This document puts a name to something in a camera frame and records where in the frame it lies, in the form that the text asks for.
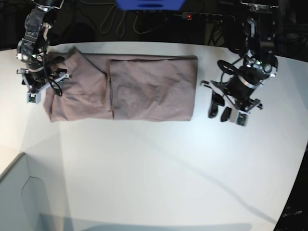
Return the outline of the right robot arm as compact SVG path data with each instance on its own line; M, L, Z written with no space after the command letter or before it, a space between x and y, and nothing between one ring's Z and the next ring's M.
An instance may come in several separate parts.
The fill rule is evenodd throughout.
M26 101L39 103L51 122L88 118L190 121L193 116L198 59L190 56L48 52L54 0L35 1L25 20L16 57L28 89Z

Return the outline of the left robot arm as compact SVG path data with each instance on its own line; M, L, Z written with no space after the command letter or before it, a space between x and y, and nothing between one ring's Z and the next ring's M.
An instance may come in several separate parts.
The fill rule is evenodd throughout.
M208 117L215 118L219 107L224 107L221 122L230 121L239 126L246 126L248 117L254 108L263 109L260 99L251 95L267 79L276 77L278 59L274 55L275 8L277 0L243 0L242 5L248 9L247 20L243 23L246 40L244 51L233 63L218 60L222 76L229 75L224 81L207 82L203 86L212 90Z

